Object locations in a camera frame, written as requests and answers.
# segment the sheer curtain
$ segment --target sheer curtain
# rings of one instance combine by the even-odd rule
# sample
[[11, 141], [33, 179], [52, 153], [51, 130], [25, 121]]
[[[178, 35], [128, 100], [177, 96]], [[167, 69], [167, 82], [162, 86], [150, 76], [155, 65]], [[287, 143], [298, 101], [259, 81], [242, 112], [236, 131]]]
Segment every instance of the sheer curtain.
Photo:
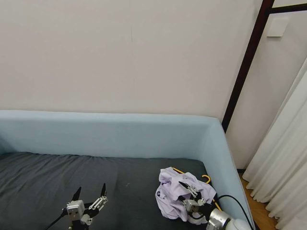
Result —
[[307, 229], [307, 60], [243, 174], [277, 229]]

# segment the gray fabric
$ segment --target gray fabric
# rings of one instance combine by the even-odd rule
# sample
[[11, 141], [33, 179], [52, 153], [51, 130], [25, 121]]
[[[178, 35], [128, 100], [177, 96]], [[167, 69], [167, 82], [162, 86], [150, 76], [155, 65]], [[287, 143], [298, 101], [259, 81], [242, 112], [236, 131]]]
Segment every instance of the gray fabric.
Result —
[[[42, 230], [82, 186], [85, 203], [98, 198], [106, 183], [109, 202], [91, 230], [204, 229], [162, 217], [154, 197], [160, 169], [169, 166], [201, 180], [200, 161], [187, 159], [102, 158], [76, 155], [10, 153], [0, 155], [0, 229]], [[68, 217], [51, 230], [68, 228]]]

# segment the wooden floor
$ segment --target wooden floor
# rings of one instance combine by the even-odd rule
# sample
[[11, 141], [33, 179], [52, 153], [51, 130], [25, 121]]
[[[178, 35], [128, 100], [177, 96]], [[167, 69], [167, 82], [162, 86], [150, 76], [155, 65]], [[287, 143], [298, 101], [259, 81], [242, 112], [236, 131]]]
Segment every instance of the wooden floor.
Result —
[[253, 215], [254, 221], [260, 228], [260, 230], [276, 230], [275, 225], [277, 221], [274, 218], [268, 217], [269, 212], [265, 209], [266, 204], [258, 203], [256, 200], [250, 196], [252, 190], [246, 189], [247, 181], [242, 179], [242, 174], [240, 175], [241, 182], [243, 184], [246, 197], [248, 199], [249, 207]]

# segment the dark wooden door frame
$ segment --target dark wooden door frame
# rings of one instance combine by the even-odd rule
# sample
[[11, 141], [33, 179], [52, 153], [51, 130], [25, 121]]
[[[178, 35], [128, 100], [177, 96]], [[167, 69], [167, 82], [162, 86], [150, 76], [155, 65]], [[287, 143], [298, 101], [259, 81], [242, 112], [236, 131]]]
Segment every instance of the dark wooden door frame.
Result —
[[296, 12], [296, 11], [307, 11], [307, 3], [298, 4], [292, 6], [283, 6], [273, 8], [274, 0], [263, 0], [256, 22], [253, 29], [253, 32], [250, 36], [247, 49], [245, 51], [245, 55], [243, 57], [243, 61], [236, 78], [236, 82], [234, 88], [232, 90], [226, 112], [222, 121], [222, 127], [224, 132], [227, 131], [231, 117], [234, 113], [236, 103], [241, 94], [245, 79], [248, 75], [249, 68], [254, 59], [257, 47], [259, 45], [262, 33], [264, 31], [265, 25], [268, 21], [269, 15], [272, 13], [285, 13], [285, 12]]

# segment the light blue headboard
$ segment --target light blue headboard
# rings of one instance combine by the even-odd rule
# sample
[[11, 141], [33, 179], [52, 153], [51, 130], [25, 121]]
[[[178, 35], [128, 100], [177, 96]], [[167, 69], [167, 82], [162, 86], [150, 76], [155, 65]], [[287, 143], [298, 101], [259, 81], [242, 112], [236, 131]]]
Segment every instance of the light blue headboard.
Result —
[[[218, 195], [233, 195], [250, 214], [217, 118], [0, 111], [0, 153], [17, 151], [200, 160]], [[245, 218], [235, 201], [224, 198], [220, 202], [233, 217]]]

